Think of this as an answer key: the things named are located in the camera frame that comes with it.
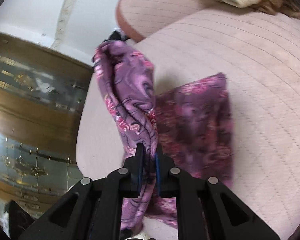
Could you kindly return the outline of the black crumpled garment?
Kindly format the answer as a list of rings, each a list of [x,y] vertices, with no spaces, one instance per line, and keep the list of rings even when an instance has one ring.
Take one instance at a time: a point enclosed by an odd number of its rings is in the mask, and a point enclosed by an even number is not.
[[[104,42],[111,40],[126,42],[128,39],[129,37],[125,33],[115,30],[109,35],[107,39],[104,40]]]

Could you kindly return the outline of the pink sofa backrest cushion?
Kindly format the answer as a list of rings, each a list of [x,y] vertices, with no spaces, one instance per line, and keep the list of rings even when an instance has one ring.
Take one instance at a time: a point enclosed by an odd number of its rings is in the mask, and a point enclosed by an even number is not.
[[[216,0],[119,0],[116,19],[119,27],[139,43],[165,27],[202,10],[231,11]]]

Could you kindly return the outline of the purple pink floral garment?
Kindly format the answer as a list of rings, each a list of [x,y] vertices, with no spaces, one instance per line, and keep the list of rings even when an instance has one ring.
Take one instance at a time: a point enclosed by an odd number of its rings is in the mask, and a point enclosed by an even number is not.
[[[233,123],[223,73],[155,95],[153,63],[125,42],[103,42],[93,63],[102,99],[123,143],[124,158],[133,156],[139,143],[146,150],[141,194],[123,201],[122,230],[139,233],[144,217],[177,226],[175,200],[160,198],[155,188],[158,146],[193,177],[214,176],[232,185]]]

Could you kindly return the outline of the wooden glass door cabinet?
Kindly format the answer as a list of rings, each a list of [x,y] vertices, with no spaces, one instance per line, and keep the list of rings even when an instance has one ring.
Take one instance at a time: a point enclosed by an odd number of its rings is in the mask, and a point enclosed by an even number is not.
[[[82,178],[76,144],[92,73],[0,34],[0,218],[10,201],[39,217]]]

